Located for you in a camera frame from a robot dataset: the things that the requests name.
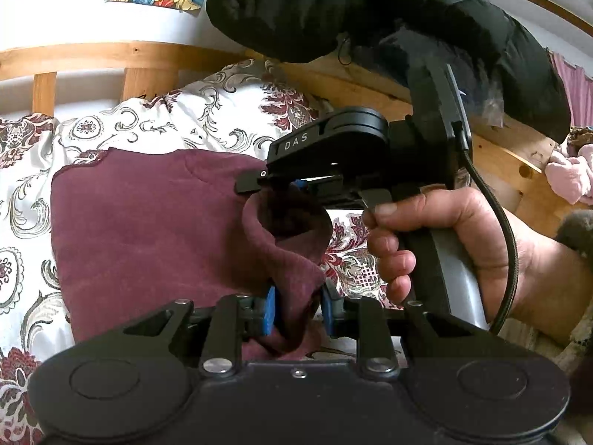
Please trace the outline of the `maroon knit sweater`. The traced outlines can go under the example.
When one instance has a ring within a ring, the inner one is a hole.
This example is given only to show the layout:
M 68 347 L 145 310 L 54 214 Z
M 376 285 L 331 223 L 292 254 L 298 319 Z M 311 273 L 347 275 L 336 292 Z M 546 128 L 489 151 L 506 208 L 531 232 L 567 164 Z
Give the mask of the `maroon knit sweater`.
M 275 290 L 270 336 L 248 359 L 298 360 L 321 341 L 312 318 L 333 228 L 326 210 L 294 186 L 244 197 L 236 178 L 262 163 L 239 154 L 110 149 L 58 171 L 51 185 L 51 243 L 77 342 L 161 306 Z

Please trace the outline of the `black jacket sleeve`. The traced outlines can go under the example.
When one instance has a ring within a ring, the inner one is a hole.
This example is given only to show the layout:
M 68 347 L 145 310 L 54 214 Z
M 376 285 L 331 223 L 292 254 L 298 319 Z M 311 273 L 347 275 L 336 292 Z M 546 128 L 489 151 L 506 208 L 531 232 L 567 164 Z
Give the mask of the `black jacket sleeve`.
M 554 141 L 570 129 L 548 52 L 488 0 L 207 0 L 206 10 L 227 37 L 284 62 L 313 61 L 346 39 L 356 65 L 406 85 L 410 66 L 435 56 L 451 65 L 471 109 L 497 93 L 508 116 Z

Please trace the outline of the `white floral bedspread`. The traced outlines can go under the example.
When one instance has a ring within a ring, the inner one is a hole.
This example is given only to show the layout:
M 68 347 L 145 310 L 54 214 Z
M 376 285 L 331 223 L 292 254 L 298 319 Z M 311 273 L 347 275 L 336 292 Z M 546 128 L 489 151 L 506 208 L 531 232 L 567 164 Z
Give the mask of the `white floral bedspread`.
M 131 98 L 72 119 L 1 123 L 1 440 L 36 444 L 42 432 L 30 375 L 73 343 L 51 250 L 50 187 L 62 167 L 110 148 L 183 149 L 264 158 L 269 144 L 331 106 L 268 61 L 246 60 L 154 99 Z

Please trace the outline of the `pink cloth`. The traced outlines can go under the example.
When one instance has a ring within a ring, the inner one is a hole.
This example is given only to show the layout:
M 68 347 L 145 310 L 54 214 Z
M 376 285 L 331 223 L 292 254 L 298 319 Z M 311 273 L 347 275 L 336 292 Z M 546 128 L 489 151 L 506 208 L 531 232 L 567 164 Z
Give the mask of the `pink cloth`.
M 592 206 L 592 128 L 572 128 L 553 150 L 545 175 L 552 191 L 569 204 Z

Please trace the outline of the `wooden bed frame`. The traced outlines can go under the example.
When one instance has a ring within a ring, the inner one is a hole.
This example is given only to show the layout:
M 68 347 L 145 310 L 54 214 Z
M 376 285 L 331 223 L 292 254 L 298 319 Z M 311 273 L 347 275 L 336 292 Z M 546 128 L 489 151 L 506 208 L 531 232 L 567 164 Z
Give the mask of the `wooden bed frame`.
M 51 113 L 56 75 L 61 70 L 124 69 L 123 98 L 155 96 L 179 85 L 182 70 L 211 75 L 242 55 L 210 48 L 160 42 L 72 43 L 10 49 L 1 54 L 1 78 L 32 76 L 33 111 Z M 335 108 L 370 106 L 391 119 L 411 111 L 408 89 L 357 65 L 343 66 L 331 56 L 307 65 L 282 65 L 288 79 Z M 470 116 L 473 161 L 497 198 L 536 231 L 553 236 L 575 206 L 556 195 L 544 174 L 556 144 L 529 126 L 506 116 L 490 126 Z

